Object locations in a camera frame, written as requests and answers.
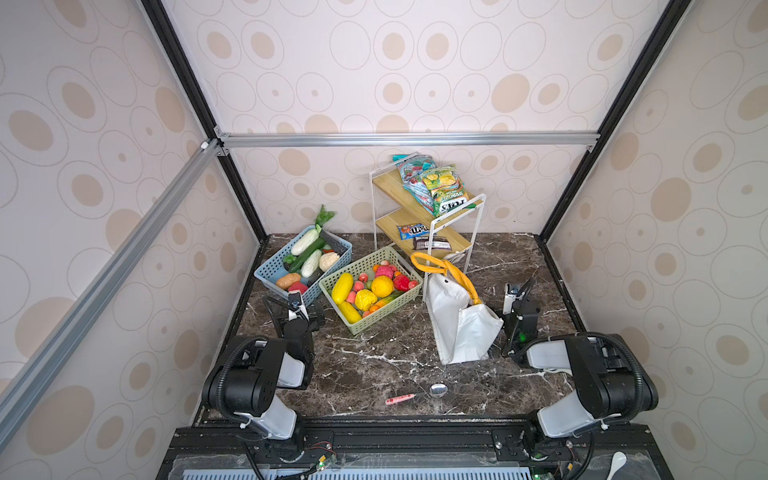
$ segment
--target wooden shelf board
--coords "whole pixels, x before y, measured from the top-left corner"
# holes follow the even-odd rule
[[[416,201],[416,199],[413,197],[413,195],[411,195],[409,191],[402,187],[402,179],[400,178],[399,170],[391,170],[385,174],[379,175],[378,177],[374,177],[373,184],[376,185],[382,192],[387,194],[389,198],[393,199],[398,205],[400,205],[400,207],[403,207],[405,210],[410,212],[414,218],[414,220],[410,223],[423,223],[427,228],[429,228],[430,222],[432,222],[435,218],[430,215],[429,212],[424,207],[422,207],[418,201]],[[467,192],[467,195],[469,195],[470,199],[475,197],[469,192]],[[462,213],[463,211],[464,209],[458,210],[455,214],[451,215],[447,219],[436,223],[435,226],[440,227],[445,222],[453,219],[456,215]]]
[[[400,232],[397,228],[398,225],[410,225],[411,223],[424,223],[419,218],[415,217],[405,208],[400,208],[390,213],[386,217],[379,218],[376,221],[376,226],[380,228],[391,241],[395,243],[407,256],[411,256],[413,253],[413,239],[400,240]],[[461,252],[469,248],[469,240],[465,239],[459,232],[453,230],[451,227],[446,227],[435,234],[436,237],[445,237],[448,242],[451,243],[453,250],[433,250],[432,256],[437,258],[443,258],[449,253]]]

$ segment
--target pink spoon handle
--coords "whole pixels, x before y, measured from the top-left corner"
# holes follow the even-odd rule
[[[400,402],[404,402],[406,400],[410,400],[410,399],[412,399],[415,396],[416,396],[415,393],[409,393],[408,395],[401,395],[401,396],[392,397],[391,399],[387,399],[385,404],[386,405],[395,405],[396,403],[400,403]]]

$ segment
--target potato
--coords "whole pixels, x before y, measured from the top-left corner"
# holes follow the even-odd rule
[[[279,280],[277,280],[275,282],[275,285],[277,285],[279,288],[282,288],[283,290],[286,290],[289,286],[300,281],[301,281],[301,275],[299,275],[298,273],[289,273],[284,277],[281,277]]]

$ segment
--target two-tier wooden shelf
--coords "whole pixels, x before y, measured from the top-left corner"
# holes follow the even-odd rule
[[[398,162],[392,162],[385,167],[373,170],[370,173],[371,180],[371,196],[372,196],[372,218],[373,221],[373,233],[374,239],[376,238],[376,231],[381,230],[387,237],[397,245],[406,255],[410,256],[413,253],[413,240],[400,240],[400,232],[398,225],[410,225],[411,223],[423,223],[429,228],[426,235],[445,237],[448,242],[451,243],[452,250],[433,250],[428,254],[437,258],[444,258],[448,255],[452,257],[458,257],[460,253],[465,253],[466,261],[464,270],[469,265],[469,257],[472,253],[472,245],[475,242],[475,236],[477,235],[478,226],[482,217],[482,211],[484,206],[485,195],[481,194],[477,197],[467,192],[470,201],[468,204],[464,204],[441,217],[433,217],[422,205],[416,201],[416,199],[402,186],[402,179],[400,178],[399,170],[397,166],[400,165],[407,158],[403,158]],[[397,203],[400,208],[393,211],[390,214],[386,214],[383,217],[376,216],[376,204],[373,200],[374,187],[380,189],[387,197],[391,198]],[[469,215],[473,211],[477,211],[478,216],[475,219],[475,227],[472,231],[472,238],[467,240],[450,227],[451,223],[456,222],[458,219]],[[378,243],[375,243],[375,248],[378,249]]]

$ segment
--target patterned wallpaper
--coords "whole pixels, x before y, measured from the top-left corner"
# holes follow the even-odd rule
[[[304,147],[233,150],[236,164],[269,233],[295,233],[314,221],[320,204],[337,215],[336,232],[372,232],[368,172],[392,155],[431,154],[439,165],[456,164],[468,190],[488,196],[480,231],[540,232],[578,162],[584,145],[505,145],[434,148]],[[398,208],[380,190],[376,215]],[[472,232],[477,214],[453,226]]]
[[[665,0],[165,0],[224,131],[587,130]]]
[[[0,479],[154,480],[257,241],[216,160],[0,455]]]
[[[700,2],[549,244],[658,387],[675,478],[768,471],[766,127],[768,1]]]
[[[0,5],[0,392],[201,142],[129,0]]]

